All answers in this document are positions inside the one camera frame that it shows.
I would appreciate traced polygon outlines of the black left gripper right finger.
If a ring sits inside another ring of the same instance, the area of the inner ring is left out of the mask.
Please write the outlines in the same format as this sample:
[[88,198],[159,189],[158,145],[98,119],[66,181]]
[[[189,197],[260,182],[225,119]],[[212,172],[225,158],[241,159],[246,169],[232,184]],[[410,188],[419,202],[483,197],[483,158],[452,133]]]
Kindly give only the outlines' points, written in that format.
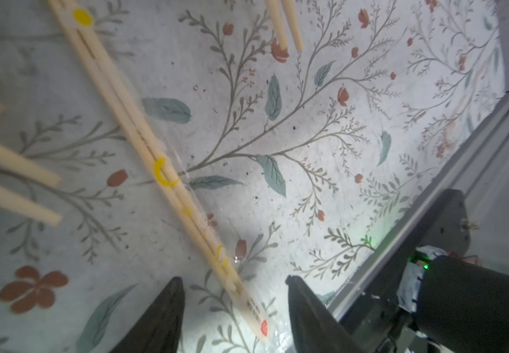
[[297,352],[362,351],[301,277],[289,276],[286,284],[291,331]]

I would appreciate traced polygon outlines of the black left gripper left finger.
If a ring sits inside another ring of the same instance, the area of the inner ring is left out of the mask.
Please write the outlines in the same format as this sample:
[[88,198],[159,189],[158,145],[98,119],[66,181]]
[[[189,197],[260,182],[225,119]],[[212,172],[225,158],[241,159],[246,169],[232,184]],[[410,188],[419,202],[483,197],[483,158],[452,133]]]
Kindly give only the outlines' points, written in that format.
[[174,277],[111,352],[177,352],[184,311],[182,278]]

